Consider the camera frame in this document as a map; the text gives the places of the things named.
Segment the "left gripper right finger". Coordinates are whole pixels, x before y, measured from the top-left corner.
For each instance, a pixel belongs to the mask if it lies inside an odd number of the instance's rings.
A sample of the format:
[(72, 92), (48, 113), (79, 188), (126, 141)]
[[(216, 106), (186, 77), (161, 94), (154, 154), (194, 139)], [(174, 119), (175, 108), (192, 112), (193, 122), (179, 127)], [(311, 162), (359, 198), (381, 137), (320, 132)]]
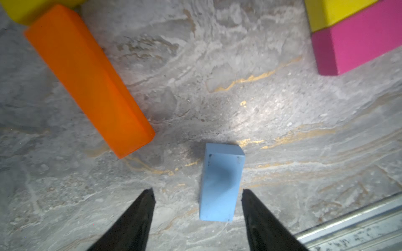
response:
[(252, 251), (307, 250), (250, 189), (243, 191), (241, 201)]

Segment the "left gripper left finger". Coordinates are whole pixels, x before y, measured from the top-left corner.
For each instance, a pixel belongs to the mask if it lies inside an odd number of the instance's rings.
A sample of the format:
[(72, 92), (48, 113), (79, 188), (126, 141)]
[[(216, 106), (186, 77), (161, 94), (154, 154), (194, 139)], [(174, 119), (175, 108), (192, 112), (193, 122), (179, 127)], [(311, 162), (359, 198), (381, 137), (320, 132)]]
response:
[(156, 199), (144, 190), (89, 251), (144, 251), (147, 246)]

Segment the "light blue block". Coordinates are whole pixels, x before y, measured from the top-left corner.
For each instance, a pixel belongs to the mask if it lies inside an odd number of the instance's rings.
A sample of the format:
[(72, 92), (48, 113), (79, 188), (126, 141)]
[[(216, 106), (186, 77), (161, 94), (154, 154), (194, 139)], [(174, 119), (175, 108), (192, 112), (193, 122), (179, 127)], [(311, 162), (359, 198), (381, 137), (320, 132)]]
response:
[(200, 220), (231, 222), (246, 155), (238, 145), (207, 143), (200, 191)]

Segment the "orange block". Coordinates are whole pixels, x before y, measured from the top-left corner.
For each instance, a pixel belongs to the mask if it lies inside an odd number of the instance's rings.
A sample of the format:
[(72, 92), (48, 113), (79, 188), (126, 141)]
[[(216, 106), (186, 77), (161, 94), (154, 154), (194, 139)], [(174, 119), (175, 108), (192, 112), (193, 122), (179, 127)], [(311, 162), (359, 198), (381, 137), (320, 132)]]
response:
[(75, 11), (57, 4), (25, 36), (118, 158), (153, 140), (152, 126)]

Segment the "long yellow block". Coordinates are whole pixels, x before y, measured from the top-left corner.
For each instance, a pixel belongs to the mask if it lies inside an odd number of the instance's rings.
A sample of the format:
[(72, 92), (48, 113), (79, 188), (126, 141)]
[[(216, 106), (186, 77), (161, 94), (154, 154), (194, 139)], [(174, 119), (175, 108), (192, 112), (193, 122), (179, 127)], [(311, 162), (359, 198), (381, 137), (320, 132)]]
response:
[(304, 0), (311, 32), (328, 28), (377, 0)]

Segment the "magenta block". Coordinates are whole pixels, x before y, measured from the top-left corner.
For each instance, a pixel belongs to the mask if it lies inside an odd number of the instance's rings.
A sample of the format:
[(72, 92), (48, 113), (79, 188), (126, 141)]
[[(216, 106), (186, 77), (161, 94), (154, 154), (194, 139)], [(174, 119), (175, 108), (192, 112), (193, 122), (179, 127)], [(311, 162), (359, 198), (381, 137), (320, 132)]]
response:
[(312, 34), (318, 73), (338, 76), (402, 45), (402, 2), (379, 1)]

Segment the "small yellow block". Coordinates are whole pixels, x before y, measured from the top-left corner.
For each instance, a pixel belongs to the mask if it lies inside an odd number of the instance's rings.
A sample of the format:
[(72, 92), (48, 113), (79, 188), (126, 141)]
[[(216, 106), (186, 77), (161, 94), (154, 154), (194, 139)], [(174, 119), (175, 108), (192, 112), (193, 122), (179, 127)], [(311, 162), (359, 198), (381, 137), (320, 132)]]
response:
[(16, 23), (29, 26), (54, 5), (70, 9), (83, 4), (85, 0), (1, 0), (7, 15)]

